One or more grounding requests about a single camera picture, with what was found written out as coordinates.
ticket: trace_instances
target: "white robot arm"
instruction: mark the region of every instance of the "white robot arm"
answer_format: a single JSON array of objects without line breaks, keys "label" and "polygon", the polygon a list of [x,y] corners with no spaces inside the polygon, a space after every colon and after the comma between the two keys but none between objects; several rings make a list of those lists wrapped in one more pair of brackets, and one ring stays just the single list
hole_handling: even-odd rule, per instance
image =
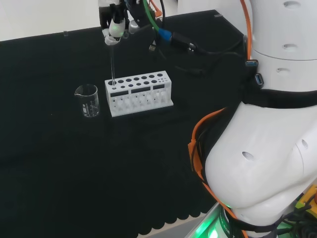
[{"label": "white robot arm", "polygon": [[120,3],[120,0],[98,0],[98,6],[105,43],[108,46],[116,45],[126,28],[125,5]]},{"label": "white robot arm", "polygon": [[[142,0],[98,0],[100,25],[108,46],[116,45],[127,32],[134,34],[149,25]],[[134,20],[129,21],[128,11]]]},{"label": "white robot arm", "polygon": [[[250,2],[252,58],[259,61],[263,89],[317,91],[317,1]],[[317,178],[317,106],[277,109],[241,103],[210,151],[205,170],[211,190],[239,220],[273,224]]]}]

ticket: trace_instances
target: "white wall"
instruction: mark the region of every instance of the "white wall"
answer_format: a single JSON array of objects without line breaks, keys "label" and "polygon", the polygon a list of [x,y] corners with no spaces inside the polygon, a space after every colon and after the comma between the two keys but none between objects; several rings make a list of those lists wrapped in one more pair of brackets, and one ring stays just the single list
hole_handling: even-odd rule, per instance
[{"label": "white wall", "polygon": [[[252,18],[250,2],[245,1]],[[178,0],[178,14],[210,9],[216,9],[243,34],[247,34],[246,20],[239,0]]]},{"label": "white wall", "polygon": [[[177,13],[176,0],[164,3],[167,16]],[[0,41],[97,26],[98,0],[0,0]]]}]

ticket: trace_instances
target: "black table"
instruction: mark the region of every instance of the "black table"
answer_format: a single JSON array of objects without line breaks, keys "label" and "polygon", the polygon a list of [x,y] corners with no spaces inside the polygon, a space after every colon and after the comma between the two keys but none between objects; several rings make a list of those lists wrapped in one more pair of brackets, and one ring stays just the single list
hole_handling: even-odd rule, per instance
[{"label": "black table", "polygon": [[[169,17],[167,29],[221,51],[242,35],[216,11]],[[0,45],[0,236],[135,238],[215,203],[190,169],[187,144],[206,114],[236,100],[243,61],[163,47],[149,53],[147,28],[115,49],[116,77],[166,70],[174,106],[111,118],[104,80],[110,58],[100,28]],[[73,94],[99,89],[101,114],[85,119]]]}]

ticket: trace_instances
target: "test tube rack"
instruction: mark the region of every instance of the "test tube rack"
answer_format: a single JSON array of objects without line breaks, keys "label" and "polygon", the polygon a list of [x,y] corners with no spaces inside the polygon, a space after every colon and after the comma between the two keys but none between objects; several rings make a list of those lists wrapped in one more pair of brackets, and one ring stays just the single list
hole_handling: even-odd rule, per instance
[{"label": "test tube rack", "polygon": [[166,71],[105,80],[112,117],[173,106],[172,82]]}]

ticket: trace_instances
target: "green cable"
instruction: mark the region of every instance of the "green cable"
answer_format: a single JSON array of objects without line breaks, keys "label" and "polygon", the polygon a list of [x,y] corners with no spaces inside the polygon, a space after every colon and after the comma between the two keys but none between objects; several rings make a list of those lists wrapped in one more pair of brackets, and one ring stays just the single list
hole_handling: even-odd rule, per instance
[{"label": "green cable", "polygon": [[156,31],[159,31],[159,27],[157,26],[157,24],[155,23],[155,21],[153,20],[151,16],[147,0],[143,0],[143,5],[145,8],[145,13],[147,14],[148,19],[150,20],[150,23],[152,24],[152,26],[154,27]]}]

